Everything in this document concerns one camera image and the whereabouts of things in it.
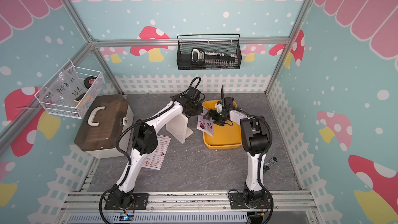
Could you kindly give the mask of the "pink special menu sheet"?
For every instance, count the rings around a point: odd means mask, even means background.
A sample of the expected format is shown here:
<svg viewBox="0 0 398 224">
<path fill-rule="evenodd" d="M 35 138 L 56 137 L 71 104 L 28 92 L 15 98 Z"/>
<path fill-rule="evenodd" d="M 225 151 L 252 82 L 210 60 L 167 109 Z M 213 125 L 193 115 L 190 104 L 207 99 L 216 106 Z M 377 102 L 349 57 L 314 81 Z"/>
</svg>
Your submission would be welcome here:
<svg viewBox="0 0 398 224">
<path fill-rule="evenodd" d="M 197 129 L 204 132 L 205 134 L 213 137 L 214 136 L 214 122 L 210 119 L 205 118 L 205 115 L 209 110 L 215 110 L 214 107 L 207 108 L 203 106 L 203 111 L 198 115 Z"/>
</svg>

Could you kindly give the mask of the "clear acrylic menu holder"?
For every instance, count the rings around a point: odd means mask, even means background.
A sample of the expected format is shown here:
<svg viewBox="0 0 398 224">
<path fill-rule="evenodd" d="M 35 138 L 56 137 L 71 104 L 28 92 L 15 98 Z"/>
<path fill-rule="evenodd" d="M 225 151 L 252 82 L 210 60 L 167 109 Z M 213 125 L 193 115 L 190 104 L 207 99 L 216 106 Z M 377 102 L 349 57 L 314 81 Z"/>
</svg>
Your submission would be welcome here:
<svg viewBox="0 0 398 224">
<path fill-rule="evenodd" d="M 188 118 L 184 114 L 179 114 L 169 121 L 166 124 L 166 130 L 182 144 L 193 134 L 188 127 Z"/>
</svg>

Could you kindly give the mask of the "yellow-header menu sheet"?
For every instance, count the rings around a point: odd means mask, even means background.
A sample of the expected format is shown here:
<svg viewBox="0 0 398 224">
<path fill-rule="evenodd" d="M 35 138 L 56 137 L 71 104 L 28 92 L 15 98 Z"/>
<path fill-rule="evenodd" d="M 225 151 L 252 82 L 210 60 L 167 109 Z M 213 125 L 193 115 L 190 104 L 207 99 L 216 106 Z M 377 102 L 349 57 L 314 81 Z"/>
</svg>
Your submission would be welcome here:
<svg viewBox="0 0 398 224">
<path fill-rule="evenodd" d="M 167 149 L 169 147 L 172 138 L 170 136 L 157 135 L 157 139 L 158 139 L 158 146 L 154 150 L 154 152 L 152 152 L 147 157 L 147 159 L 143 164 L 143 168 L 158 170 L 158 171 L 161 170 Z"/>
</svg>

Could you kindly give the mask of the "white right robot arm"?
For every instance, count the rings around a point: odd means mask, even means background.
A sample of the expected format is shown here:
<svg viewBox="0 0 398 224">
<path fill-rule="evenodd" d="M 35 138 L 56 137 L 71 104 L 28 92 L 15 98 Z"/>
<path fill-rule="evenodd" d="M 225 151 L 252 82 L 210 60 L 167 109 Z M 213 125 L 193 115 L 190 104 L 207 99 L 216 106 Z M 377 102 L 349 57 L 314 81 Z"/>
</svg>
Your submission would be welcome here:
<svg viewBox="0 0 398 224">
<path fill-rule="evenodd" d="M 206 115 L 219 126 L 240 126 L 241 143 L 248 157 L 248 171 L 242 191 L 244 205 L 253 211 L 249 213 L 249 224 L 267 224 L 274 211 L 274 200 L 263 182 L 264 161 L 272 143 L 273 135 L 269 124 L 261 116 L 249 114 L 234 105 L 233 97 L 224 96 L 215 104 L 215 110 Z"/>
</svg>

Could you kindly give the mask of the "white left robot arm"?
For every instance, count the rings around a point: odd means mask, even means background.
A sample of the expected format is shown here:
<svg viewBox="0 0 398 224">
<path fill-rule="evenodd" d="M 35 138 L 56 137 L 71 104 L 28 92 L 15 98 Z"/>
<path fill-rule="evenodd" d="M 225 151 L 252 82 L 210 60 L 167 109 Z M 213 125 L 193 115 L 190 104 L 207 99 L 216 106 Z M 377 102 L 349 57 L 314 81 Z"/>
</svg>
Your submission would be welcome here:
<svg viewBox="0 0 398 224">
<path fill-rule="evenodd" d="M 104 223 L 108 224 L 109 221 L 103 213 L 103 201 L 125 213 L 135 206 L 136 201 L 133 196 L 135 183 L 145 160 L 158 146 L 158 132 L 166 127 L 168 132 L 182 144 L 193 134 L 188 127 L 189 118 L 203 112 L 202 103 L 205 99 L 201 97 L 202 93 L 198 89 L 200 82 L 201 77 L 195 77 L 185 91 L 171 96 L 171 101 L 165 108 L 150 118 L 139 119 L 119 136 L 116 148 L 127 157 L 127 165 L 116 184 L 104 191 L 99 199 L 99 215 Z M 119 146 L 121 139 L 129 131 L 133 134 L 130 154 Z"/>
</svg>

